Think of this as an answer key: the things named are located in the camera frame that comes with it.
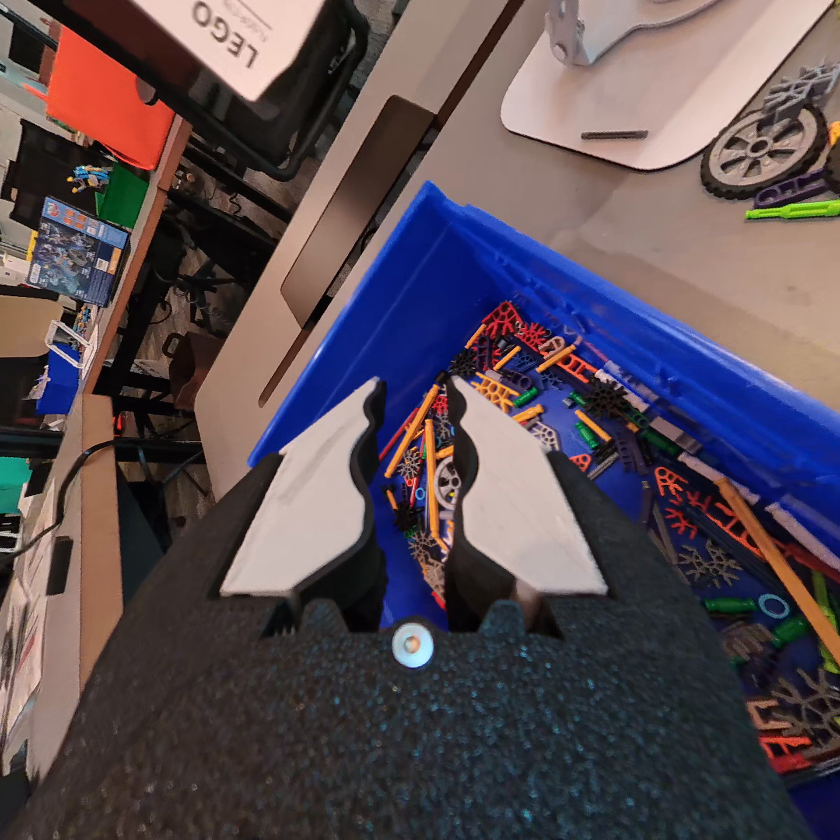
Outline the blue tagged storage bin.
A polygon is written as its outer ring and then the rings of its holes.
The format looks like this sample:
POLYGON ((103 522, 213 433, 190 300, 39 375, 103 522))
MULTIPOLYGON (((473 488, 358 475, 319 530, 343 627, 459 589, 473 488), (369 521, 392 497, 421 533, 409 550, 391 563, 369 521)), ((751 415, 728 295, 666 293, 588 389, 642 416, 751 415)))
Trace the blue tagged storage bin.
MULTIPOLYGON (((419 403, 456 341, 503 301, 551 336, 582 336, 711 463, 790 493, 838 526, 838 415, 494 217, 428 183, 254 450, 266 455, 372 375, 385 430, 419 403)), ((287 657, 303 703, 272 743, 288 838, 838 838, 838 771, 785 788, 697 597, 629 517, 640 479, 583 489, 617 597, 554 602, 525 634, 436 633, 411 671, 321 635, 287 657)))

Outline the brown bag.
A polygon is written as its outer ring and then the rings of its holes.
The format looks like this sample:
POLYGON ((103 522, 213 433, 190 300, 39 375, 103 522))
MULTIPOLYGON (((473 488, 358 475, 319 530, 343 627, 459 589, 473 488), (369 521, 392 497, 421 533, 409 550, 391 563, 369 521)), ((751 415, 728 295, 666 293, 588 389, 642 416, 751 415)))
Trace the brown bag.
POLYGON ((169 380, 175 408, 194 410, 196 396, 212 368, 224 340, 202 332, 173 332, 161 351, 170 361, 169 380))

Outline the printed paper sheet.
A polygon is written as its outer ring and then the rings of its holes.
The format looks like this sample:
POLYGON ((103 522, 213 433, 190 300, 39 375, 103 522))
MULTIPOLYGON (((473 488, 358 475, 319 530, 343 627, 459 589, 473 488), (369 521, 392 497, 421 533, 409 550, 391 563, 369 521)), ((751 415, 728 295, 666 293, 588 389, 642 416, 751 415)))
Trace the printed paper sheet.
POLYGON ((43 675, 45 596, 28 595, 14 577, 4 602, 2 626, 1 735, 8 749, 19 719, 34 702, 43 675))

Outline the green panel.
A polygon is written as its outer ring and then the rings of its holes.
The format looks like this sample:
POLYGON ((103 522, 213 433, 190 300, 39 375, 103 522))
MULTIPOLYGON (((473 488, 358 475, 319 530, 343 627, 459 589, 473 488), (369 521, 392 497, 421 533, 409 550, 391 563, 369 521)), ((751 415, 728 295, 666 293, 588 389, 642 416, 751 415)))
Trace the green panel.
POLYGON ((111 171, 109 183, 96 195, 99 219, 133 230, 138 222, 140 210, 149 189, 149 178, 138 174, 134 168, 116 163, 111 171))

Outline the white paper label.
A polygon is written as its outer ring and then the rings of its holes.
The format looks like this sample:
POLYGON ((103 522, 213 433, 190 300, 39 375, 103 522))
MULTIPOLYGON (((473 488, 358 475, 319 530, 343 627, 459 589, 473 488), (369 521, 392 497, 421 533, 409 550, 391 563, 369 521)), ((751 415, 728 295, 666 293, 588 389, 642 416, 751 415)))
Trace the white paper label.
POLYGON ((288 70, 324 1, 135 1, 134 5, 247 101, 288 70))

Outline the black storage crate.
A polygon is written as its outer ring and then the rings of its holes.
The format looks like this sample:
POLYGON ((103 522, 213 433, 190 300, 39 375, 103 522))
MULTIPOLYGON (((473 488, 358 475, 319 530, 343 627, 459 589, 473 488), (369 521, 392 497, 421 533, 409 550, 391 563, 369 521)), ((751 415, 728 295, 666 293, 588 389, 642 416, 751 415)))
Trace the black storage crate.
POLYGON ((196 134, 251 170, 289 182, 313 152, 368 46, 353 2, 324 2, 290 66, 255 101, 136 2, 42 2, 50 16, 150 86, 196 134))

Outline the teal object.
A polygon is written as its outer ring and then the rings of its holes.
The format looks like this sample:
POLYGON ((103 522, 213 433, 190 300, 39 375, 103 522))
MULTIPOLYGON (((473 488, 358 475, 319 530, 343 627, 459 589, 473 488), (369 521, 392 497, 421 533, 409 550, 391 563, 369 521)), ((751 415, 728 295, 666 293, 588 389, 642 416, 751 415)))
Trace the teal object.
POLYGON ((1 515, 19 513, 19 499, 22 489, 31 477, 31 469, 26 458, 1 457, 1 515))

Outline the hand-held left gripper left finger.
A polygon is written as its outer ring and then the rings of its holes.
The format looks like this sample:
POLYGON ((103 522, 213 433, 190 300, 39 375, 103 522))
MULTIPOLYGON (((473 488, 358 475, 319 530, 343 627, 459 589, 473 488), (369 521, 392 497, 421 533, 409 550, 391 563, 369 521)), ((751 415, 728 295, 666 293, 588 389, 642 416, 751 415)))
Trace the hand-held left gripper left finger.
POLYGON ((383 603, 370 486, 386 384, 372 377, 292 439, 219 588, 225 597, 383 603))

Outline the clear acrylic holder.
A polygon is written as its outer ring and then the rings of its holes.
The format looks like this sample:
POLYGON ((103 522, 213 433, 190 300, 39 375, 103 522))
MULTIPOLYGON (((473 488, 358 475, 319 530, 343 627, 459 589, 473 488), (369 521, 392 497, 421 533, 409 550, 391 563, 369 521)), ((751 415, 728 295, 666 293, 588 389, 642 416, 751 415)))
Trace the clear acrylic holder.
POLYGON ((78 371, 86 368, 95 350, 91 340, 57 319, 49 322, 45 346, 49 352, 78 371))

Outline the pile of toy construction pieces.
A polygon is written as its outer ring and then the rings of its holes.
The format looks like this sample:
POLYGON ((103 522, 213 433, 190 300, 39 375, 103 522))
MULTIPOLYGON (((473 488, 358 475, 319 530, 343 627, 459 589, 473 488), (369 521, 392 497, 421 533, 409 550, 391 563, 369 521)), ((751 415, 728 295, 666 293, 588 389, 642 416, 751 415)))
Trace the pile of toy construction pieces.
POLYGON ((677 408, 623 368, 613 348, 571 318, 552 324, 520 297, 490 297, 426 318, 411 295, 384 320, 377 348, 393 353, 382 378, 406 408, 388 421, 378 479, 392 518, 383 623, 421 613, 445 622, 444 563, 459 492, 445 385, 403 445, 439 369, 460 376, 520 421, 546 449, 563 450, 584 477, 635 520, 710 618, 745 695, 771 768, 798 790, 838 780, 838 663, 716 487, 724 471, 677 408))

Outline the small black device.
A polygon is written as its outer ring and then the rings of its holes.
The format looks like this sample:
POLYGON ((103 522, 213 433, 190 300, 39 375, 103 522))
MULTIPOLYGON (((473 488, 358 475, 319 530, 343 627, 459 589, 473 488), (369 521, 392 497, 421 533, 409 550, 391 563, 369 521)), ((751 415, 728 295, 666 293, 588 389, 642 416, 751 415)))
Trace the small black device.
POLYGON ((56 537, 53 541, 49 562, 49 576, 45 591, 47 596, 64 594, 67 588, 73 549, 73 539, 65 535, 56 537))

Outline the small blue bin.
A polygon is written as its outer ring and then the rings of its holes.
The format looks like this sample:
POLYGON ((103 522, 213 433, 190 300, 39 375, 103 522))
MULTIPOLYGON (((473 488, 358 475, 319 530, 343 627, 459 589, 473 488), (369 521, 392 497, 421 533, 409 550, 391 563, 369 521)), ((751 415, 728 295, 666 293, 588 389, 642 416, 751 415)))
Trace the small blue bin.
POLYGON ((44 377, 43 391, 35 403, 36 415, 67 415, 76 398, 80 369, 50 350, 44 377))

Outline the purple connector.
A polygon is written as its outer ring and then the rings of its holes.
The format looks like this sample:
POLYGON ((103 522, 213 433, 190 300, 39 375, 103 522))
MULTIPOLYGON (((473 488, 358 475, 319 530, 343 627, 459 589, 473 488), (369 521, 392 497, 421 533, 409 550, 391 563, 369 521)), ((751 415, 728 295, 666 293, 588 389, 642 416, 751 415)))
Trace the purple connector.
POLYGON ((790 204, 805 203, 832 192, 824 169, 795 176, 789 180, 766 186, 753 198, 753 209, 775 209, 790 204))

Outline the white metal stand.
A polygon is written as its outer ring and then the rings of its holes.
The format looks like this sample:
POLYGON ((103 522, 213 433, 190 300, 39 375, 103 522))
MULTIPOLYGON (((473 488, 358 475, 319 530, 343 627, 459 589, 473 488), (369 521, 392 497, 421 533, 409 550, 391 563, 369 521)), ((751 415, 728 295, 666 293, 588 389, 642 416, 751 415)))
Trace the white metal stand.
POLYGON ((521 137, 639 172, 700 151, 809 34, 827 1, 550 2, 500 107, 521 137), (645 140, 581 132, 648 130, 645 140))

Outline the blue toy set box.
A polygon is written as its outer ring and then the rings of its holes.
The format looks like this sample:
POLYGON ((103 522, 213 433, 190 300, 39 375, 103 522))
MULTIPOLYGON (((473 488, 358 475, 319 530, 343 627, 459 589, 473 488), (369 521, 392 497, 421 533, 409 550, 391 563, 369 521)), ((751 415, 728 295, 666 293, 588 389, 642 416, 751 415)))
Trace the blue toy set box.
POLYGON ((26 285, 107 307, 130 253, 130 231, 47 196, 26 285))

